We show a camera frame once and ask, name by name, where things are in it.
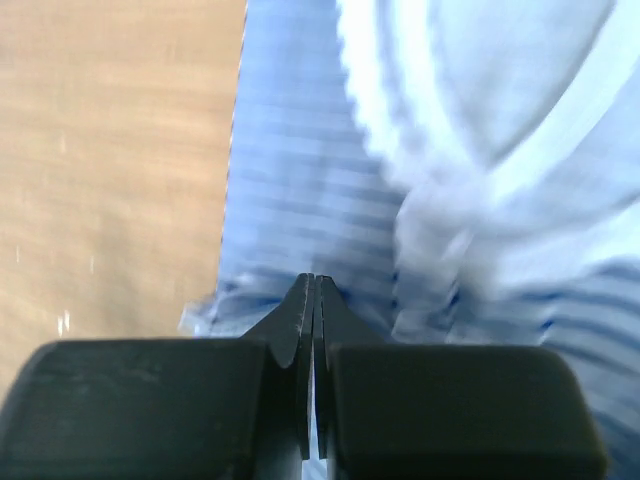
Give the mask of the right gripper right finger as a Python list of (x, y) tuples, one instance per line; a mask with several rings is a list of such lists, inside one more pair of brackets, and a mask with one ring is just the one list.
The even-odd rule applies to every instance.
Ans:
[(318, 448), (332, 479), (602, 479), (578, 382), (539, 347), (389, 343), (320, 276)]

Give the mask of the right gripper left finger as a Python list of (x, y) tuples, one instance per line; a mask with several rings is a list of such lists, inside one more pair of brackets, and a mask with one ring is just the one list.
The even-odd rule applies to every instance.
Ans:
[(298, 479), (314, 278), (237, 338), (48, 343), (1, 409), (5, 479)]

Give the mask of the blue white striped tank top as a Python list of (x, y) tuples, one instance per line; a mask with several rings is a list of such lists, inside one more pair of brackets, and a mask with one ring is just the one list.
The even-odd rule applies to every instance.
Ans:
[(403, 198), (394, 335), (566, 354), (637, 478), (638, 3), (347, 1), (338, 25)]

